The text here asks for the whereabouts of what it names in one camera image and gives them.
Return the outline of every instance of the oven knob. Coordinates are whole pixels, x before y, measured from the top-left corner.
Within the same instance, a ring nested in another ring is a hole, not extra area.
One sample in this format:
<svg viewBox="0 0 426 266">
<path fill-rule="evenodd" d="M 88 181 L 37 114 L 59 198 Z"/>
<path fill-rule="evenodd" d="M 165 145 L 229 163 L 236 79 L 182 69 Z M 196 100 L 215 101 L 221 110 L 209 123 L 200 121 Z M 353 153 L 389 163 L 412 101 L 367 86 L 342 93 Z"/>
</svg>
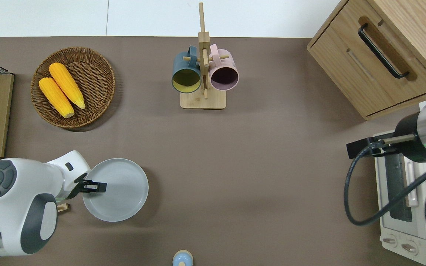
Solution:
<svg viewBox="0 0 426 266">
<path fill-rule="evenodd" d="M 393 234 L 390 234 L 386 238 L 381 236 L 381 241 L 391 245 L 394 248 L 397 246 L 397 239 L 395 238 L 395 236 Z"/>
<path fill-rule="evenodd" d="M 401 245 L 403 249 L 406 251 L 412 253 L 414 256 L 416 256 L 419 253 L 419 248 L 417 248 L 417 245 L 414 241 L 409 241 L 406 244 Z"/>
</svg>

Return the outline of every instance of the mug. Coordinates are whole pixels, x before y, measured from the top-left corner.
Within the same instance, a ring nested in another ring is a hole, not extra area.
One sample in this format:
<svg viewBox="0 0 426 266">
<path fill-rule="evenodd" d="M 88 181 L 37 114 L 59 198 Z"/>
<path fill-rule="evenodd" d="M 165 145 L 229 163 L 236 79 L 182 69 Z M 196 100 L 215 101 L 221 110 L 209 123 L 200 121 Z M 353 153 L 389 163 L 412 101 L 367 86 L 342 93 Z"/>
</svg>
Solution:
<svg viewBox="0 0 426 266">
<path fill-rule="evenodd" d="M 184 60 L 184 56 L 190 57 L 190 61 Z M 191 93 L 200 87 L 200 77 L 200 64 L 196 57 L 196 47 L 190 46 L 188 52 L 181 52 L 174 59 L 172 86 L 179 92 Z"/>
<path fill-rule="evenodd" d="M 216 44 L 210 45 L 210 62 L 208 74 L 210 75 L 210 85 L 220 91 L 233 89 L 239 81 L 238 70 L 231 53 L 224 49 L 218 49 Z M 228 58 L 220 59 L 220 56 L 228 55 Z"/>
</svg>

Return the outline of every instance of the wooden mug holder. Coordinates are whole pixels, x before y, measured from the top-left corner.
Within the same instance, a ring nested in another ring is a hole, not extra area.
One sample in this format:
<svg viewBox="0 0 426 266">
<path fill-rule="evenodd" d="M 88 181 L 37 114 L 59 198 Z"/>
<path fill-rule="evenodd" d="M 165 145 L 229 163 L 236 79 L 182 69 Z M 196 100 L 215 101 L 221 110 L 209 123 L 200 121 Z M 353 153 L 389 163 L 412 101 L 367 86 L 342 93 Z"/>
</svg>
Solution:
<svg viewBox="0 0 426 266">
<path fill-rule="evenodd" d="M 203 3 L 199 3 L 200 7 L 200 29 L 198 33 L 198 47 L 200 56 L 200 74 L 202 85 L 200 89 L 192 93 L 180 94 L 180 106 L 184 109 L 224 109 L 226 107 L 226 91 L 220 91 L 210 86 L 210 76 L 208 74 L 209 62 L 212 58 L 208 58 L 210 50 L 210 33 L 205 31 L 205 21 L 203 16 Z"/>
</svg>

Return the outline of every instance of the yellow corn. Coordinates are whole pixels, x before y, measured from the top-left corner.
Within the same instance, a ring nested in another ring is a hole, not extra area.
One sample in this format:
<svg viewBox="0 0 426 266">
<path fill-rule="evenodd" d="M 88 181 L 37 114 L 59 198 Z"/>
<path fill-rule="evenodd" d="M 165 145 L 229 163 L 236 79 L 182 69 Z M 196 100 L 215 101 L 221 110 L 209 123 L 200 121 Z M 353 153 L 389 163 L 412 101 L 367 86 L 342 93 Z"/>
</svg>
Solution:
<svg viewBox="0 0 426 266">
<path fill-rule="evenodd" d="M 39 87 L 49 100 L 50 104 L 64 117 L 72 117 L 75 112 L 67 100 L 65 94 L 52 78 L 43 78 L 39 81 Z"/>
<path fill-rule="evenodd" d="M 83 95 L 67 68 L 61 63 L 53 63 L 49 66 L 49 72 L 67 98 L 79 108 L 85 109 Z"/>
</svg>

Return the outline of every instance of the cable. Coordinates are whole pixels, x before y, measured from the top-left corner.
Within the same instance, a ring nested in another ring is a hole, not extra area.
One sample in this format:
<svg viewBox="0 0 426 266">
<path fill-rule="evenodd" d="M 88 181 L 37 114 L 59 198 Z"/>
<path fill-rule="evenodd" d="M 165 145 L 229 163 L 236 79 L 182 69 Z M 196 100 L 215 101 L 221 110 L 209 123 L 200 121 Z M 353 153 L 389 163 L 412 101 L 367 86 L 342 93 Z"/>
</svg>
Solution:
<svg viewBox="0 0 426 266">
<path fill-rule="evenodd" d="M 407 194 L 409 194 L 412 190 L 416 189 L 421 183 L 423 183 L 426 180 L 426 172 L 425 172 L 423 175 L 421 175 L 421 177 L 417 178 L 414 182 L 412 182 L 410 185 L 404 188 L 401 192 L 399 192 L 394 198 L 392 198 L 392 200 L 389 201 L 387 205 L 385 205 L 382 209 L 380 209 L 380 211 L 376 212 L 373 216 L 367 219 L 364 219 L 362 221 L 357 221 L 356 219 L 354 219 L 349 211 L 349 202 L 348 202 L 348 189 L 349 189 L 351 174 L 353 173 L 353 170 L 358 160 L 361 159 L 366 153 L 368 153 L 369 150 L 371 150 L 372 148 L 377 148 L 381 144 L 382 143 L 380 142 L 370 143 L 364 149 L 362 149 L 358 153 L 356 158 L 353 160 L 353 162 L 351 163 L 348 170 L 348 174 L 346 175 L 345 192 L 344 192 L 345 212 L 346 212 L 346 216 L 348 216 L 349 221 L 352 222 L 354 225 L 364 226 L 364 225 L 372 224 L 381 216 L 386 214 L 386 212 L 388 212 L 392 207 L 394 207 L 394 205 L 397 204 L 399 201 L 401 201 Z"/>
</svg>

